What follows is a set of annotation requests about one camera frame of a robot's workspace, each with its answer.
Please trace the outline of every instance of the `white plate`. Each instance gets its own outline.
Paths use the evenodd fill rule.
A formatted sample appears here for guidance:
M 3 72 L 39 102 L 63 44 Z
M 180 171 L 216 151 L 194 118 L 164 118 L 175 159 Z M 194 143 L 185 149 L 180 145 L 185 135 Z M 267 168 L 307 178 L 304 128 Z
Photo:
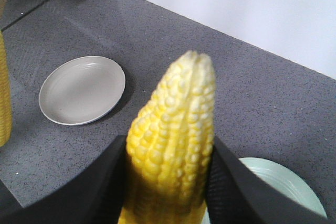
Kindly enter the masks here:
M 319 198 L 313 190 L 290 169 L 263 158 L 244 157 L 239 160 L 274 189 L 306 208 L 327 217 Z
M 63 125 L 82 125 L 106 115 L 119 101 L 125 74 L 113 60 L 85 56 L 53 71 L 39 94 L 42 113 Z

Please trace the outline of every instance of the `corn cob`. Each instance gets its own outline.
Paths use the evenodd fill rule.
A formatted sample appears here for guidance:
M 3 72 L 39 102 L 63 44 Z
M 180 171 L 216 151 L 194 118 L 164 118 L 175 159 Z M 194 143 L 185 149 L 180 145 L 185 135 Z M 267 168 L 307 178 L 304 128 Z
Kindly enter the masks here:
M 206 54 L 172 63 L 127 137 L 119 224 L 198 224 L 213 149 L 215 74 Z
M 0 32 L 0 146 L 9 140 L 12 130 L 12 107 L 6 61 L 6 49 Z

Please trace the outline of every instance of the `plate rim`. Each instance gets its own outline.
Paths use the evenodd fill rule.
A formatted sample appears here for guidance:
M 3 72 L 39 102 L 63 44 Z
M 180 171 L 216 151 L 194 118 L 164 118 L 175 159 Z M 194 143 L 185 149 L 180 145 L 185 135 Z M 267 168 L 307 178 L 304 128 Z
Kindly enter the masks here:
M 120 97 L 117 99 L 117 101 L 115 102 L 115 104 L 109 108 L 107 111 L 105 111 L 102 115 L 99 115 L 98 117 L 95 117 L 94 119 L 90 119 L 90 120 L 86 120 L 86 121 L 83 121 L 83 122 L 78 122 L 78 123 L 64 123 L 64 122 L 59 122 L 57 120 L 54 120 L 52 119 L 51 117 L 49 117 L 45 111 L 43 110 L 42 106 L 41 106 L 41 93 L 43 91 L 43 88 L 45 87 L 46 83 L 48 80 L 50 80 L 50 78 L 52 77 L 52 75 L 59 71 L 59 69 L 63 68 L 64 66 L 70 64 L 71 62 L 73 61 L 77 61 L 77 60 L 81 60 L 81 59 L 84 59 L 84 58 L 103 58 L 103 59 L 107 59 L 107 60 L 110 60 L 113 64 L 115 64 L 116 66 L 118 66 L 121 70 L 121 73 L 122 73 L 122 82 L 123 82 L 123 85 L 122 85 L 122 91 L 121 91 L 121 95 Z M 126 76 L 125 76 L 125 72 L 123 71 L 122 67 L 117 63 L 115 62 L 114 60 L 110 59 L 110 58 L 107 58 L 107 57 L 104 57 L 104 56 L 82 56 L 82 57 L 78 57 L 78 58 L 75 58 L 75 59 L 72 59 L 72 60 L 69 60 L 65 63 L 63 63 L 62 65 L 60 65 L 59 67 L 57 67 L 56 69 L 54 69 L 49 75 L 48 77 L 44 80 L 43 84 L 41 85 L 41 88 L 39 90 L 39 94 L 38 94 L 38 104 L 39 104 L 39 107 L 40 107 L 40 110 L 42 112 L 42 114 L 47 118 L 49 119 L 50 121 L 54 122 L 54 123 L 57 123 L 57 124 L 61 124 L 61 125 L 66 125 L 66 126 L 77 126 L 77 125 L 84 125 L 84 124 L 88 124 L 88 123 L 91 123 L 91 122 L 94 122 L 100 118 L 102 118 L 103 116 L 105 116 L 106 114 L 108 114 L 117 104 L 118 102 L 120 101 L 124 91 L 125 91 L 125 85 L 126 85 Z
M 317 205 L 317 208 L 319 208 L 318 212 L 316 212 L 315 210 L 312 210 L 310 209 L 309 207 L 307 207 L 305 204 L 303 203 L 299 203 L 301 205 L 303 205 L 304 207 L 316 212 L 317 214 L 319 215 L 322 215 L 324 217 L 327 218 L 327 213 L 319 199 L 319 197 L 316 195 L 316 193 L 313 191 L 313 189 L 307 184 L 307 182 L 305 182 L 299 175 L 297 175 L 295 172 L 293 172 L 292 170 L 290 170 L 289 168 L 277 163 L 277 162 L 274 162 L 274 161 L 271 161 L 269 159 L 265 159 L 265 158 L 260 158 L 260 157 L 241 157 L 239 158 L 239 160 L 247 167 L 250 169 L 250 166 L 248 164 L 248 161 L 258 161 L 258 162 L 263 162 L 263 163 L 268 163 L 268 164 L 271 164 L 273 166 L 278 166 L 279 168 L 281 168 L 283 171 L 285 171 L 286 173 L 288 173 L 289 175 L 295 177 L 295 179 L 298 179 L 303 186 L 305 186 L 305 190 L 309 191 L 309 193 L 311 194 L 311 196 L 315 199 L 315 203 Z

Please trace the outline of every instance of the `gray countertop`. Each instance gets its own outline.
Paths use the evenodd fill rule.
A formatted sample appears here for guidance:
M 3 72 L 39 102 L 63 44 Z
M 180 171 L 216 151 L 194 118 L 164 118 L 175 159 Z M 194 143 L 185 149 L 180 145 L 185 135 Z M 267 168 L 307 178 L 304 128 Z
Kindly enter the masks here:
M 209 54 L 215 66 L 216 135 L 238 157 L 266 158 L 294 171 L 336 220 L 335 80 L 144 0 L 20 1 L 30 6 L 28 14 L 10 15 L 9 2 L 1 23 L 14 125 L 0 148 L 0 179 L 22 206 L 64 185 L 127 134 L 169 64 L 193 49 Z M 43 81 L 87 55 L 123 68 L 120 102 L 87 125 L 49 121 L 38 105 Z

